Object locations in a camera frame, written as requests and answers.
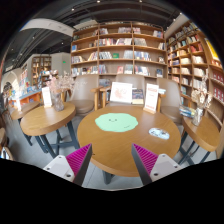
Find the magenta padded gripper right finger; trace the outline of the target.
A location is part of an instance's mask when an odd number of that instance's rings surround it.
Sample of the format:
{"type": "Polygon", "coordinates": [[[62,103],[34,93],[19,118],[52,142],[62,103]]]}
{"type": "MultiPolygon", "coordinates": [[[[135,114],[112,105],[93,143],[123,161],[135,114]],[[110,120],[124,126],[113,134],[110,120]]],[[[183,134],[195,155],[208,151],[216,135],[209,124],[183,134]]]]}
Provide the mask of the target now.
{"type": "Polygon", "coordinates": [[[131,153],[143,185],[181,170],[181,166],[167,154],[155,154],[137,144],[132,145],[131,153]]]}

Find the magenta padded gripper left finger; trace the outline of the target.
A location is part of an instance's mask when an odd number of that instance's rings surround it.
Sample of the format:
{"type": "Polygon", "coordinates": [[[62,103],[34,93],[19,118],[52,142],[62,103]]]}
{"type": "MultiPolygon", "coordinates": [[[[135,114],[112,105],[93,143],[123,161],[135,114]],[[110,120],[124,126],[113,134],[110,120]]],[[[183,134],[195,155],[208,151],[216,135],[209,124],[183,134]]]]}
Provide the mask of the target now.
{"type": "Polygon", "coordinates": [[[92,145],[87,144],[67,156],[58,155],[44,167],[56,176],[81,186],[92,156],[92,145]]]}

